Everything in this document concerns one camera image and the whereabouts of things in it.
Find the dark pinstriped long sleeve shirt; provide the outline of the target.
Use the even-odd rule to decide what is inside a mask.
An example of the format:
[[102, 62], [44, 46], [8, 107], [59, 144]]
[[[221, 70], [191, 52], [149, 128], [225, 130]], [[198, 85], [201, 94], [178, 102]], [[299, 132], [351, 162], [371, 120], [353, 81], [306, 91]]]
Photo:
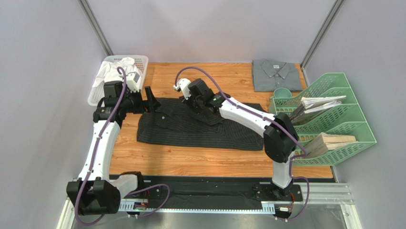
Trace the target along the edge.
[[137, 141], [167, 146], [260, 151], [263, 138], [235, 121], [194, 113], [180, 99], [158, 98], [161, 106], [140, 117]]

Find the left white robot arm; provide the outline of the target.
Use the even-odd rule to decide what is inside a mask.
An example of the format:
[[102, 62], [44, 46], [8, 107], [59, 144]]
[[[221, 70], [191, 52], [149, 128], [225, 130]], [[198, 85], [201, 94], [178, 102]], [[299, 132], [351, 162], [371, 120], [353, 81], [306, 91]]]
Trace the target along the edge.
[[93, 113], [93, 137], [88, 156], [76, 181], [67, 184], [66, 192], [79, 216], [115, 214], [121, 200], [143, 185], [140, 172], [124, 172], [110, 180], [114, 144], [128, 113], [154, 112], [160, 103], [146, 86], [146, 99], [129, 85], [112, 81], [103, 85], [104, 95]]

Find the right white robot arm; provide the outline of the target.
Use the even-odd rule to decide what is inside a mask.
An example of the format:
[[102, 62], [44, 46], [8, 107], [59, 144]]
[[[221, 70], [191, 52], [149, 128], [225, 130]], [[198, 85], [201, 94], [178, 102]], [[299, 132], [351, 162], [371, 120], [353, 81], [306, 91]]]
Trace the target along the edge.
[[261, 112], [221, 92], [214, 93], [202, 79], [190, 81], [182, 78], [175, 86], [183, 93], [183, 103], [195, 113], [205, 111], [237, 122], [263, 138], [264, 151], [273, 162], [273, 194], [287, 196], [293, 185], [291, 158], [296, 150], [298, 134], [290, 118]]

